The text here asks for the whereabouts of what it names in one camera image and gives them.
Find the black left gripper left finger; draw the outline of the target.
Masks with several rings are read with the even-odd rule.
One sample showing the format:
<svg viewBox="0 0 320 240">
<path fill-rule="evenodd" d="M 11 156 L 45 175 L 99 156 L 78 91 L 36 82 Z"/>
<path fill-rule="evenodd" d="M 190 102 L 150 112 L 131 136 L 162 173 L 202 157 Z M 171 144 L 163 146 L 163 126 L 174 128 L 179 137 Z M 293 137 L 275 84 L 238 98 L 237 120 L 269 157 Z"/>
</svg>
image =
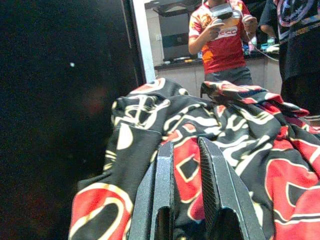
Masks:
<svg viewBox="0 0 320 240">
<path fill-rule="evenodd" d="M 168 142 L 158 150 L 138 186 L 130 240 L 172 240 L 175 224 L 174 146 Z"/>
</svg>

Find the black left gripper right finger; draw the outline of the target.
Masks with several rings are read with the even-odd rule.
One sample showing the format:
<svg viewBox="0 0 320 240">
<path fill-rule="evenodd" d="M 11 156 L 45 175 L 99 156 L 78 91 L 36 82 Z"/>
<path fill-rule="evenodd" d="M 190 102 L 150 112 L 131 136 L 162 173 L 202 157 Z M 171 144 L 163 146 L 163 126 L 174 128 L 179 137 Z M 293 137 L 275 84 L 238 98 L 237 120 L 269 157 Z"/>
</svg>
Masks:
<svg viewBox="0 0 320 240">
<path fill-rule="evenodd" d="M 205 227 L 210 240 L 263 240 L 249 191 L 220 148 L 198 138 Z"/>
</svg>

